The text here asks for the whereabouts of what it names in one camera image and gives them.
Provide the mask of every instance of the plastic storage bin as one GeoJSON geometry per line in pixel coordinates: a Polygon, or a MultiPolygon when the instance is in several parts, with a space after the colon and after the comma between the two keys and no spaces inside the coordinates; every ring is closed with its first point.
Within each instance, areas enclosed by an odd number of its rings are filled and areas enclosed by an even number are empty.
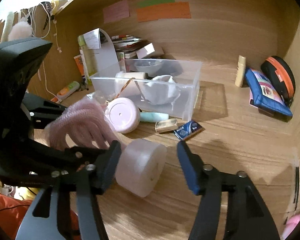
{"type": "Polygon", "coordinates": [[[175,83],[134,79],[120,97],[131,99],[142,110],[167,113],[189,121],[199,92],[201,65],[201,62],[170,59],[126,59],[90,78],[94,89],[106,100],[112,100],[129,80],[117,78],[120,71],[146,72],[150,77],[171,75],[175,83]]]}

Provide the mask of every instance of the pink lid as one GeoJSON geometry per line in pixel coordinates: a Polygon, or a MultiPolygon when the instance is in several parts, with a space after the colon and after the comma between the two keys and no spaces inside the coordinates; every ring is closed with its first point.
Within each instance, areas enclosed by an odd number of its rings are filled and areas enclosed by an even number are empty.
{"type": "Polygon", "coordinates": [[[105,115],[119,133],[132,132],[140,122],[140,111],[128,98],[117,98],[111,101],[105,115]]]}

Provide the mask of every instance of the sticky note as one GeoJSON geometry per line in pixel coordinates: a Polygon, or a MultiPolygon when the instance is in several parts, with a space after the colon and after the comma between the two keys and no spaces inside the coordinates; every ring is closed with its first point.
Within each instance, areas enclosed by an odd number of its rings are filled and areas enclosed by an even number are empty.
{"type": "Polygon", "coordinates": [[[143,7],[161,4],[161,3],[169,3],[169,2],[175,2],[175,0],[144,0],[138,2],[138,8],[143,8],[143,7]]]}
{"type": "Polygon", "coordinates": [[[162,3],[137,9],[138,22],[191,18],[189,2],[162,3]]]}
{"type": "Polygon", "coordinates": [[[123,18],[129,17],[128,0],[122,0],[114,3],[108,7],[103,8],[104,23],[111,23],[119,21],[123,18]]]}
{"type": "Polygon", "coordinates": [[[85,33],[83,37],[88,49],[100,49],[101,44],[99,29],[95,29],[91,32],[85,33]]]}

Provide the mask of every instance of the screw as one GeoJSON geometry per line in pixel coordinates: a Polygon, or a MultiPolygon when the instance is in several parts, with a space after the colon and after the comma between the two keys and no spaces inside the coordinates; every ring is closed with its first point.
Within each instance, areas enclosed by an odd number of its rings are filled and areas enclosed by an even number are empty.
{"type": "Polygon", "coordinates": [[[86,170],[87,171],[93,171],[96,168],[96,166],[94,164],[88,164],[86,166],[86,170]]]}
{"type": "Polygon", "coordinates": [[[245,171],[238,171],[237,172],[237,175],[240,177],[240,178],[245,178],[247,177],[247,173],[245,171]]]}
{"type": "Polygon", "coordinates": [[[205,165],[203,166],[203,169],[204,169],[205,171],[211,171],[211,170],[213,169],[213,166],[210,165],[210,164],[205,164],[205,165]]]}
{"type": "Polygon", "coordinates": [[[82,153],[81,153],[81,152],[76,152],[76,153],[75,153],[75,156],[76,156],[77,158],[82,158],[82,153]]]}
{"type": "Polygon", "coordinates": [[[53,171],[51,172],[51,177],[56,178],[60,176],[60,172],[59,171],[53,171]]]}

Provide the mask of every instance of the pink paper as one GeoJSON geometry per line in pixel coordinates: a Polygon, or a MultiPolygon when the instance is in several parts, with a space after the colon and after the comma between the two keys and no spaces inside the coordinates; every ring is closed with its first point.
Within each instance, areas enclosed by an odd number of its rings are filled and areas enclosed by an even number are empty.
{"type": "Polygon", "coordinates": [[[119,21],[129,16],[129,5],[127,0],[120,1],[103,8],[104,23],[119,21]]]}

